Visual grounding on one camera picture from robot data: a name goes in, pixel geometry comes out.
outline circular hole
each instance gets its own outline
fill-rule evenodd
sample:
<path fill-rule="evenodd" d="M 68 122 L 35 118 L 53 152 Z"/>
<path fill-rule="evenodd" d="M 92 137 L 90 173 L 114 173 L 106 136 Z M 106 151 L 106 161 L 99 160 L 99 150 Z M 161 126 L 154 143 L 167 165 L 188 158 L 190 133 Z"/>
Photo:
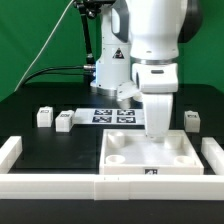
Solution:
<path fill-rule="evenodd" d="M 120 155 L 111 155 L 106 158 L 106 164 L 121 164 L 124 163 L 125 157 Z"/>
<path fill-rule="evenodd" d="M 108 146 L 113 149 L 120 149 L 125 146 L 125 135 L 121 131 L 108 133 Z"/>

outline black table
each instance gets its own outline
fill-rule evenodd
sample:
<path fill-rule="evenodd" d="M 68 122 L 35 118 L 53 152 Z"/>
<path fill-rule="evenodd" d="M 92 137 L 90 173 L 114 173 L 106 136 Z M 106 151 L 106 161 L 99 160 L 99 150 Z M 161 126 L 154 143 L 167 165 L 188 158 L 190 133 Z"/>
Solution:
<path fill-rule="evenodd" d="M 224 144 L 223 102 L 223 93 L 205 85 L 180 86 L 174 95 L 171 129 L 184 129 L 184 111 L 199 112 L 200 134 L 188 137 L 207 175 L 213 171 L 200 154 L 201 138 Z M 103 129 L 127 127 L 75 125 L 70 133 L 56 133 L 54 125 L 38 129 L 42 106 L 53 106 L 54 118 L 62 110 L 118 108 L 115 99 L 90 93 L 83 84 L 26 85 L 0 103 L 0 144 L 12 135 L 23 137 L 23 153 L 10 173 L 98 174 Z M 223 209 L 222 201 L 1 200 L 0 223 L 222 223 Z"/>

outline green background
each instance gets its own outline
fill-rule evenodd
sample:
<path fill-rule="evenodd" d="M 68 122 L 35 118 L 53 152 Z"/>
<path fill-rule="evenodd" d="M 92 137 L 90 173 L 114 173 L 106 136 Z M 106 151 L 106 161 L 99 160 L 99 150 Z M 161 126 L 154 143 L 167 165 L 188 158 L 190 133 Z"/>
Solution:
<path fill-rule="evenodd" d="M 69 2 L 0 0 L 0 100 L 14 91 Z M 209 84 L 224 92 L 224 1 L 201 0 L 201 5 L 202 28 L 191 42 L 179 46 L 179 82 Z M 90 21 L 89 25 L 94 55 L 99 57 L 100 21 Z M 71 7 L 30 73 L 50 66 L 84 63 L 81 20 L 77 9 Z M 82 80 L 81 77 L 50 78 Z"/>

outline cable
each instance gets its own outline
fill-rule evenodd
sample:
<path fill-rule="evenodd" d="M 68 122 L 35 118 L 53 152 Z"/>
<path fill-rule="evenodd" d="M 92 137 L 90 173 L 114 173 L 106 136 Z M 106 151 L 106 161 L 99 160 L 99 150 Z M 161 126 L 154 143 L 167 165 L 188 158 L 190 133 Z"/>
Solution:
<path fill-rule="evenodd" d="M 20 83 L 20 87 L 24 86 L 29 80 L 41 76 L 41 75 L 55 75 L 56 73 L 52 73 L 52 71 L 61 71 L 61 70 L 77 70 L 83 69 L 83 66 L 64 66 L 64 67 L 53 67 L 53 68 L 45 68 L 43 70 L 37 71 L 34 74 L 28 76 L 26 79 Z M 69 74 L 69 73 L 57 73 L 58 75 L 83 75 L 83 74 Z"/>
<path fill-rule="evenodd" d="M 95 59 L 93 57 L 92 46 L 90 41 L 89 25 L 86 16 L 86 7 L 83 3 L 79 3 L 77 4 L 77 9 L 79 10 L 82 21 L 82 28 L 86 46 L 86 63 L 95 64 Z"/>
<path fill-rule="evenodd" d="M 52 36 L 54 35 L 55 31 L 57 30 L 57 28 L 60 25 L 62 19 L 64 18 L 65 14 L 67 13 L 69 7 L 72 5 L 73 1 L 74 0 L 70 1 L 69 4 L 68 4 L 68 6 L 65 8 L 64 12 L 62 13 L 62 15 L 61 15 L 60 19 L 58 20 L 57 24 L 55 25 L 55 27 L 54 27 L 53 31 L 51 32 L 50 36 L 48 37 L 48 39 L 46 40 L 45 44 L 41 48 L 40 52 L 37 54 L 36 58 L 30 64 L 30 66 L 28 67 L 28 69 L 25 71 L 23 77 L 20 79 L 18 85 L 15 88 L 15 91 L 17 91 L 19 89 L 19 87 L 20 87 L 21 83 L 23 82 L 23 80 L 25 79 L 26 75 L 31 70 L 31 68 L 36 63 L 36 61 L 39 59 L 39 57 L 41 56 L 41 54 L 43 53 L 43 51 L 45 50 L 46 46 L 48 45 L 49 41 L 51 40 Z"/>

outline small white cube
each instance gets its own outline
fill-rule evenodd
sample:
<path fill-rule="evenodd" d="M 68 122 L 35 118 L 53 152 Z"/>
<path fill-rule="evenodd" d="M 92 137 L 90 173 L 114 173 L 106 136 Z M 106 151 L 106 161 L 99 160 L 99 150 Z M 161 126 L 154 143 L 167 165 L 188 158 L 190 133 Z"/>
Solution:
<path fill-rule="evenodd" d="M 53 121 L 53 107 L 40 107 L 37 113 L 37 127 L 51 127 Z"/>
<path fill-rule="evenodd" d="M 56 132 L 69 132 L 73 126 L 74 115 L 72 110 L 62 111 L 55 120 Z"/>
<path fill-rule="evenodd" d="M 186 132 L 200 132 L 201 119 L 198 112 L 185 111 L 184 114 L 184 126 Z"/>

